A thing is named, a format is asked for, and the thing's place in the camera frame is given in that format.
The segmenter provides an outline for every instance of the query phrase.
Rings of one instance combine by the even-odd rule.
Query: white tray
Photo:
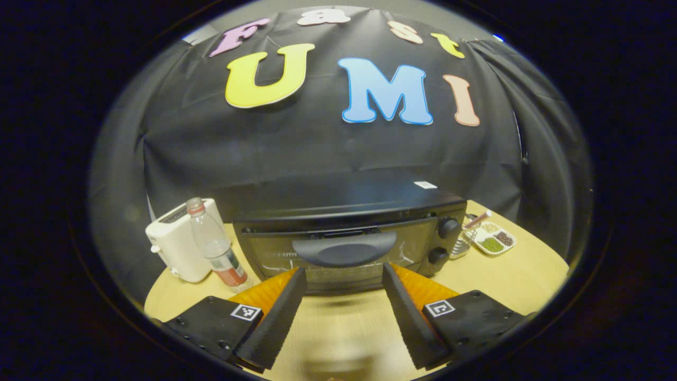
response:
[[[489,228],[494,226],[498,229],[495,232],[489,233],[485,229],[485,227],[487,227],[487,226]],[[496,235],[498,233],[501,233],[501,232],[505,233],[508,237],[510,237],[512,239],[512,245],[507,246],[503,242],[501,242],[498,238],[496,238]],[[504,252],[507,252],[508,250],[512,249],[517,244],[517,239],[515,238],[515,236],[508,233],[507,230],[503,229],[502,227],[498,226],[497,224],[494,224],[493,222],[482,222],[482,224],[480,225],[479,228],[475,228],[473,230],[466,231],[465,235],[468,238],[472,239],[473,242],[475,243],[475,245],[480,250],[482,250],[483,252],[485,252],[487,255],[490,255],[490,256],[497,256],[498,254],[502,254]],[[484,242],[484,240],[486,240],[487,238],[494,238],[501,246],[503,246],[503,250],[501,250],[499,252],[491,252],[486,247],[482,246],[482,242]]]

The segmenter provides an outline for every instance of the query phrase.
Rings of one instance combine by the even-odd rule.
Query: sticker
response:
[[[343,111],[348,123],[369,123],[376,120],[376,111],[369,107],[372,97],[381,115],[393,120],[400,102],[404,103],[399,118],[404,123],[428,125],[433,116],[428,112],[423,79],[425,72],[409,65],[401,65],[393,79],[388,81],[373,62],[365,58],[342,58],[338,65],[348,72],[350,106]]]
[[[456,309],[449,304],[446,300],[440,300],[439,302],[426,304],[425,308],[432,314],[433,317],[438,317],[450,312],[454,312]]]
[[[216,56],[217,54],[227,52],[242,45],[242,41],[240,40],[241,37],[243,39],[248,39],[249,37],[252,37],[252,35],[254,35],[259,26],[266,25],[268,22],[270,22],[269,18],[262,18],[254,22],[250,22],[249,24],[239,26],[238,28],[231,29],[230,31],[224,33],[221,43],[216,49],[214,49],[213,52],[211,52],[211,54],[209,54],[209,56],[213,57]]]
[[[470,83],[461,77],[455,75],[443,75],[449,85],[452,87],[452,92],[454,93],[454,100],[456,101],[456,114],[454,118],[459,124],[476,126],[479,125],[479,118],[475,114],[475,108],[473,108],[473,101],[470,99],[470,93],[468,88]]]
[[[423,189],[436,189],[437,185],[431,184],[427,181],[414,181],[414,184],[420,186]]]
[[[412,42],[412,43],[423,43],[423,39],[418,35],[416,30],[411,26],[402,24],[397,21],[388,21],[388,26],[390,26],[390,31],[399,38]]]
[[[445,35],[440,35],[439,33],[431,33],[430,35],[439,41],[439,44],[442,46],[442,49],[446,50],[447,53],[451,54],[454,57],[459,57],[461,59],[465,58],[465,54],[456,50],[458,44],[450,40],[449,37]]]
[[[340,9],[318,9],[315,11],[305,12],[301,15],[298,25],[317,25],[324,24],[325,22],[330,23],[343,23],[350,21],[350,17],[346,16],[345,13]]]
[[[242,320],[252,321],[259,312],[261,312],[261,309],[258,307],[240,304],[237,306],[237,308],[235,308],[235,311],[230,313],[230,316],[237,317]]]
[[[252,108],[279,102],[295,93],[305,80],[306,55],[315,49],[311,43],[288,45],[278,49],[284,56],[284,72],[276,83],[257,86],[255,77],[259,61],[268,53],[249,54],[226,66],[230,70],[225,83],[225,100],[237,108]]]

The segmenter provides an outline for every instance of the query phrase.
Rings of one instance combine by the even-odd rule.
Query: small dish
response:
[[[466,231],[464,233],[468,238],[473,240],[480,250],[490,256],[497,256],[507,252],[517,244],[515,236],[492,222],[483,222],[482,225],[473,229],[472,232]]]

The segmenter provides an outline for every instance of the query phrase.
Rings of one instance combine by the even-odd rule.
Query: plastic bottle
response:
[[[195,244],[209,260],[214,272],[234,293],[248,289],[247,273],[235,257],[223,226],[206,212],[200,197],[186,201],[185,206],[190,215],[190,230]]]

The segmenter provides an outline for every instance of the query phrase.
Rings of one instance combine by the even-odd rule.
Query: wooden table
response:
[[[479,215],[485,210],[468,201],[468,213]],[[473,246],[431,279],[461,294],[479,289],[522,315],[542,308],[563,284],[569,270],[566,262],[506,218],[494,213],[486,221],[506,229],[517,244],[499,256],[487,256]],[[239,254],[233,226],[226,224],[225,229],[250,278],[260,283]],[[228,299],[233,293],[214,273],[200,283],[188,283],[165,269],[144,309],[148,316],[168,321],[210,295]],[[273,381],[326,381],[330,377],[405,381],[435,370],[414,368],[388,297],[379,289],[344,296],[304,296],[273,369],[263,377]]]

